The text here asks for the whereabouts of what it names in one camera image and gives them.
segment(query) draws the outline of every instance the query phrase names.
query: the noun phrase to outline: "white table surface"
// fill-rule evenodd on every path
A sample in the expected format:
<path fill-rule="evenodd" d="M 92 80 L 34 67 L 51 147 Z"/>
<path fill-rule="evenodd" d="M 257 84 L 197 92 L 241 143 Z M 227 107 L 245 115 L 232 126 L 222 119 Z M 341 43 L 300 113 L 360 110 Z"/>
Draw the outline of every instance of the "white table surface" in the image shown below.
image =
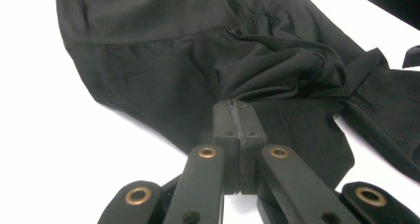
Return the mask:
<path fill-rule="evenodd" d="M 365 50 L 380 48 L 392 68 L 420 45 L 419 31 L 366 0 L 313 2 Z M 0 223 L 97 223 L 124 185 L 163 185 L 182 173 L 186 156 L 175 146 L 91 98 L 64 49 L 55 0 L 0 6 Z M 356 157 L 342 184 L 375 184 L 420 215 L 419 183 L 337 122 Z M 262 223 L 256 201 L 226 196 L 224 223 Z"/>

